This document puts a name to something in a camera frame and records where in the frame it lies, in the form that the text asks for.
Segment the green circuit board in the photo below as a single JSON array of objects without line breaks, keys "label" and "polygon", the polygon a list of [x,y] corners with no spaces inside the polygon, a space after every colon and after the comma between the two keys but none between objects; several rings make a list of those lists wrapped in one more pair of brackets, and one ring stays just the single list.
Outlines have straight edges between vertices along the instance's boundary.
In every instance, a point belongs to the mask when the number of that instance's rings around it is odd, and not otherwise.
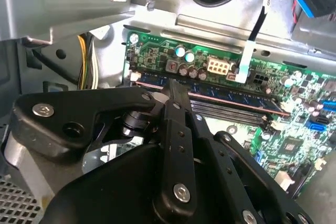
[{"label": "green circuit board", "polygon": [[[137,35],[137,42],[131,39],[131,36],[135,36],[134,34]],[[185,51],[192,52],[195,56],[194,61],[187,62],[184,57],[177,57],[175,48],[178,46],[183,46]],[[139,32],[129,33],[126,59],[136,70],[151,70],[158,74],[167,73],[167,61],[172,60],[178,62],[178,66],[183,64],[188,68],[194,67],[197,70],[206,71],[208,57],[226,60],[232,66],[238,64],[241,55]],[[330,141],[336,136],[335,111],[322,109],[320,116],[327,118],[329,123],[323,126],[323,130],[314,130],[307,126],[311,113],[307,111],[303,103],[294,102],[293,97],[300,97],[303,101],[331,101],[335,102],[336,106],[336,76],[292,65],[281,65],[267,61],[267,59],[267,57],[265,60],[252,58],[250,76],[245,84],[228,78],[228,75],[234,74],[232,69],[227,75],[207,72],[206,79],[198,81],[260,94],[265,94],[263,88],[266,83],[270,90],[269,95],[278,97],[281,101],[279,106],[290,112],[290,116],[286,118],[273,115],[272,126],[278,133],[269,137],[264,136],[263,130],[259,127],[207,119],[212,133],[220,130],[226,131],[234,126],[237,131],[232,134],[233,137],[249,150],[252,156],[258,156],[256,157],[257,162],[274,178],[280,170],[287,170],[290,166],[299,166],[306,162],[316,164],[334,149],[335,146],[332,146]],[[292,81],[289,86],[283,83],[286,77]],[[305,184],[316,172],[314,168]]]}]

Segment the blue sata port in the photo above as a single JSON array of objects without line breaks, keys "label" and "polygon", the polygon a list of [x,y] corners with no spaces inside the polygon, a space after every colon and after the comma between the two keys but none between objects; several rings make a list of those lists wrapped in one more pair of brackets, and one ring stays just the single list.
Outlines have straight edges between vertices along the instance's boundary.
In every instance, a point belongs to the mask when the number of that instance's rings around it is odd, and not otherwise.
[{"label": "blue sata port", "polygon": [[325,131],[327,129],[327,126],[323,125],[323,124],[319,124],[319,123],[313,123],[311,121],[307,121],[305,126],[313,131]]},{"label": "blue sata port", "polygon": [[258,151],[256,156],[254,157],[255,161],[257,161],[258,164],[260,164],[263,155],[264,154],[261,151]]},{"label": "blue sata port", "polygon": [[323,101],[323,109],[336,112],[336,101]]}]

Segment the blue connector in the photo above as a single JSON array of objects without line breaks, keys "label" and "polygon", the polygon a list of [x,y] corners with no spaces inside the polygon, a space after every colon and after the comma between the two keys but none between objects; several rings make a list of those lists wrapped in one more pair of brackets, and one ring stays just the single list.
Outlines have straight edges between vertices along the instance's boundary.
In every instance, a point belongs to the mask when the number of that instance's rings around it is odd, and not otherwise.
[{"label": "blue connector", "polygon": [[308,7],[307,3],[304,0],[297,0],[297,2],[299,3],[302,10],[309,18],[314,18],[313,12],[311,11],[311,9]]},{"label": "blue connector", "polygon": [[312,131],[320,131],[323,132],[327,129],[327,126],[323,125],[323,124],[319,124],[319,123],[313,123],[311,121],[307,121],[305,126],[312,130]]},{"label": "blue connector", "polygon": [[261,151],[258,151],[256,156],[254,157],[255,161],[257,161],[258,164],[260,164],[263,155],[264,154]]},{"label": "blue connector", "polygon": [[327,111],[336,112],[336,102],[333,101],[323,101],[323,109]]}]

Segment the motherboard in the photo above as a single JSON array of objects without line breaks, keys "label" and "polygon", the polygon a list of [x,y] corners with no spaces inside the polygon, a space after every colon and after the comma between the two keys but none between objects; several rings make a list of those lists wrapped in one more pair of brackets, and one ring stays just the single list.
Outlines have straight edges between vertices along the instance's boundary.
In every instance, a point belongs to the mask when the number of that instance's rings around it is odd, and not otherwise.
[{"label": "motherboard", "polygon": [[125,72],[132,85],[186,85],[193,111],[213,134],[229,132],[292,198],[336,147],[336,76],[252,58],[236,82],[241,55],[132,31]]}]

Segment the silver screw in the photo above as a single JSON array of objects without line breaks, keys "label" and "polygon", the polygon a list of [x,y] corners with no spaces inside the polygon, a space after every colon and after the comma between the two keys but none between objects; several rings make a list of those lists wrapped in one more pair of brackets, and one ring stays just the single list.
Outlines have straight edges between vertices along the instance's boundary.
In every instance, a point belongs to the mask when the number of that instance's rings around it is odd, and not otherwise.
[{"label": "silver screw", "polygon": [[42,116],[43,118],[49,118],[54,114],[53,106],[45,103],[39,103],[33,106],[33,113],[37,116]]},{"label": "silver screw", "polygon": [[228,135],[224,135],[224,139],[225,139],[226,141],[228,141],[228,142],[231,141],[231,138],[230,138]]},{"label": "silver screw", "polygon": [[147,94],[142,94],[142,98],[149,101],[151,98]]},{"label": "silver screw", "polygon": [[199,121],[203,120],[203,117],[202,117],[201,115],[198,115],[198,114],[196,114],[196,118],[197,118],[197,120],[199,120]]},{"label": "silver screw", "polygon": [[139,41],[139,35],[137,34],[131,34],[130,36],[130,43],[136,44]]},{"label": "silver screw", "polygon": [[188,203],[190,201],[190,192],[188,190],[188,188],[186,188],[185,185],[183,184],[176,184],[174,186],[174,195],[175,197],[183,202],[183,203]]},{"label": "silver screw", "polygon": [[249,210],[243,211],[243,217],[247,224],[257,224],[256,218],[253,216],[253,214]]},{"label": "silver screw", "polygon": [[174,107],[177,108],[178,110],[181,108],[177,103],[173,103]]},{"label": "silver screw", "polygon": [[303,224],[309,224],[309,222],[307,221],[307,219],[303,215],[301,215],[301,214],[299,214],[299,219],[302,221]]}]

